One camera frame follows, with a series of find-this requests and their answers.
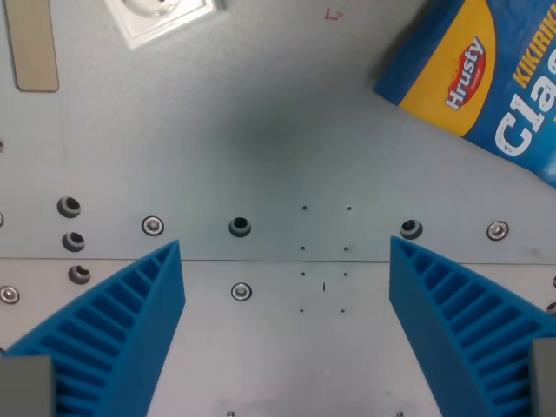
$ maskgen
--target screw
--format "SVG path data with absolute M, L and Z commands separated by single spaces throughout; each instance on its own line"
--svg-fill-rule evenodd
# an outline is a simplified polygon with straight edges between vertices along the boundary
M 510 227 L 506 222 L 496 221 L 488 226 L 486 231 L 486 235 L 491 241 L 501 241 L 507 236 L 510 231 Z
M 149 215 L 142 219 L 142 231 L 149 236 L 161 235 L 164 231 L 164 222 L 155 215 Z
M 19 301 L 19 293 L 15 288 L 5 285 L 0 288 L 0 301 L 6 304 L 16 304 Z
M 246 301 L 251 298 L 253 291 L 248 284 L 238 282 L 232 287 L 232 297 L 238 301 Z

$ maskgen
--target hrusty logo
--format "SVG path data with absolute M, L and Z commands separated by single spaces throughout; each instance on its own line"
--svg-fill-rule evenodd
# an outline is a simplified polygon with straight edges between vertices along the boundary
M 479 88 L 487 63 L 485 48 L 478 37 L 460 55 L 457 72 L 448 87 L 446 105 L 459 110 Z

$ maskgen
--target red mark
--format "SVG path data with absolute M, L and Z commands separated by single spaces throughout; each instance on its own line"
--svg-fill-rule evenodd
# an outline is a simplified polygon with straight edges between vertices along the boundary
M 336 12 L 336 16 L 330 15 L 330 8 L 327 8 L 327 15 L 324 16 L 324 20 L 338 20 L 340 17 L 343 17 L 344 14 L 341 11 Z

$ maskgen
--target yellow label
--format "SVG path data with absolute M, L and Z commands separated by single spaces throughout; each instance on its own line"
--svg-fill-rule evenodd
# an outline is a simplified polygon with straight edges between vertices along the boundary
M 466 0 L 400 107 L 458 136 L 465 135 L 487 97 L 495 56 L 494 23 L 486 0 Z M 483 68 L 481 59 L 485 60 Z

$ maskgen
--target gray gripper base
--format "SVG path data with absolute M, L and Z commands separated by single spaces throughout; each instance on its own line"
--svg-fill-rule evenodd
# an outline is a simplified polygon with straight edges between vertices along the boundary
M 54 370 L 49 356 L 0 358 L 0 415 L 56 417 Z
M 529 361 L 533 417 L 556 415 L 556 338 L 535 339 Z

